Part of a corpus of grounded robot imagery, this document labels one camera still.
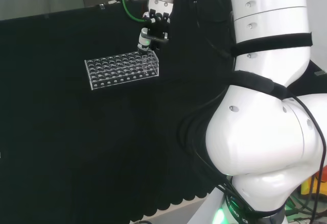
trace black cloth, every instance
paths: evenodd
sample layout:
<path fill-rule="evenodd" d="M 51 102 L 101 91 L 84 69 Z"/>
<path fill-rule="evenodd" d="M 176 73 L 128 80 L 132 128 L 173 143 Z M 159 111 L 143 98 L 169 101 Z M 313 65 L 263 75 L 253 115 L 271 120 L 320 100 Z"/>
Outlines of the black cloth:
<path fill-rule="evenodd" d="M 200 10 L 221 19 L 212 1 Z M 144 4 L 127 7 L 140 16 Z M 187 0 L 175 1 L 171 27 L 158 79 L 91 91 L 85 59 L 136 50 L 142 25 L 120 4 L 0 22 L 1 224 L 125 224 L 212 190 L 176 128 L 221 92 L 232 64 L 206 44 Z M 203 28 L 229 49 L 225 24 Z"/>

